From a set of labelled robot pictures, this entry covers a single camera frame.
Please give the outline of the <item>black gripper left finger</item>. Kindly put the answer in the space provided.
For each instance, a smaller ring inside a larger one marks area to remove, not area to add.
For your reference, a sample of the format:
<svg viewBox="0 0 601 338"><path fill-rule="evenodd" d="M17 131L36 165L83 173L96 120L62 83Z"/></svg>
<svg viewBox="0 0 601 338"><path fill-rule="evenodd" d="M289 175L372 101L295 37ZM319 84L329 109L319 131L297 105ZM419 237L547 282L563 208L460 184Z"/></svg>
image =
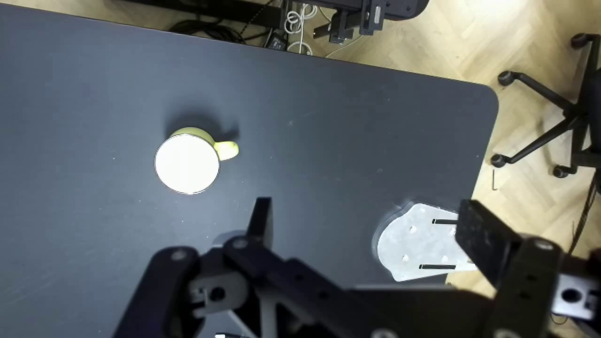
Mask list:
<svg viewBox="0 0 601 338"><path fill-rule="evenodd" d="M272 199L270 197L257 197L250 225L248 225L248 235L263 244L265 248L272 246Z"/></svg>

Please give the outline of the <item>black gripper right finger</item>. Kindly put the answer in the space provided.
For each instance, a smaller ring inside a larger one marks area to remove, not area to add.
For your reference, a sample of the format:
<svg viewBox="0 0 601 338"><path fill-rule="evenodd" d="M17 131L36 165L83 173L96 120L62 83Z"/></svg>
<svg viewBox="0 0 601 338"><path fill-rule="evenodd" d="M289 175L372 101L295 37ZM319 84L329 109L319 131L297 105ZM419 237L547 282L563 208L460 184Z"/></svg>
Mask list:
<svg viewBox="0 0 601 338"><path fill-rule="evenodd" d="M518 252L522 237L481 201L464 199L458 208L455 242L477 270L492 285L498 285Z"/></svg>

